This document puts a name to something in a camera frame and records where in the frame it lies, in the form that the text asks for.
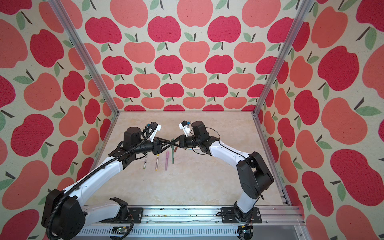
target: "apple stem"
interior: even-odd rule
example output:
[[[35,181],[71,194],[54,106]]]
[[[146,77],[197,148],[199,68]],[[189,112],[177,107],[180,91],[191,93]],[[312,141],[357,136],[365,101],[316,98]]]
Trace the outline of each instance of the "apple stem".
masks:
[[[32,79],[32,81],[34,81],[32,75],[28,72],[28,69],[26,70],[26,73],[28,74],[28,76]]]
[[[26,19],[30,24],[33,24],[33,23],[31,23],[31,21],[26,17],[26,15],[23,13],[23,11],[21,11],[21,14],[23,14],[23,16],[25,17],[25,19]]]
[[[364,102],[364,98],[360,100],[360,102],[356,105],[356,107],[353,110],[356,110],[363,102]]]
[[[0,112],[4,113],[4,114],[7,115],[9,118],[14,118],[14,117],[15,117],[15,116],[13,116],[13,115],[7,113],[7,112],[4,111],[4,110],[0,110]]]
[[[367,29],[365,29],[365,31],[360,35],[360,37],[358,37],[357,39],[356,39],[356,41],[359,41],[366,33],[367,33],[367,31],[370,29],[371,27],[369,26]]]

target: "red apple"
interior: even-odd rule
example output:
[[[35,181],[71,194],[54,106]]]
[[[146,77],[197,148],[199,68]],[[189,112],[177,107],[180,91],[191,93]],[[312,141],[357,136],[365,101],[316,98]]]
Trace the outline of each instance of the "red apple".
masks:
[[[70,101],[76,101],[85,90],[84,78],[76,71],[70,71],[63,80],[64,95]]]
[[[42,29],[31,37],[30,49],[35,60],[43,67],[52,67],[64,57],[60,41],[50,31]]]
[[[228,87],[224,83],[211,83],[204,88],[207,97],[224,97],[228,93]]]
[[[106,57],[103,60],[103,67],[105,71],[113,75],[130,75],[132,73],[132,65],[122,56]]]
[[[183,70],[183,63],[175,56],[162,55],[155,61],[155,69],[161,74],[173,73],[179,74]]]
[[[181,37],[181,29],[179,23],[171,16],[155,17],[148,23],[148,35],[157,42],[177,42]]]
[[[85,31],[96,43],[119,43],[121,32],[119,27],[107,17],[90,18],[85,23]]]
[[[235,16],[220,16],[213,20],[208,27],[208,38],[213,42],[225,41],[233,43],[241,33],[239,19]]]
[[[139,89],[130,83],[124,85],[119,84],[115,87],[115,92],[122,98],[138,98],[140,97]]]
[[[178,83],[174,83],[174,84],[166,83],[160,87],[160,94],[166,98],[172,98],[172,97],[180,98],[184,95],[184,89]]]
[[[233,69],[233,60],[229,55],[215,55],[207,60],[205,69],[209,73],[227,74]]]
[[[335,47],[321,59],[317,73],[333,90],[345,90],[355,82],[359,74],[358,57],[349,53],[344,46]]]

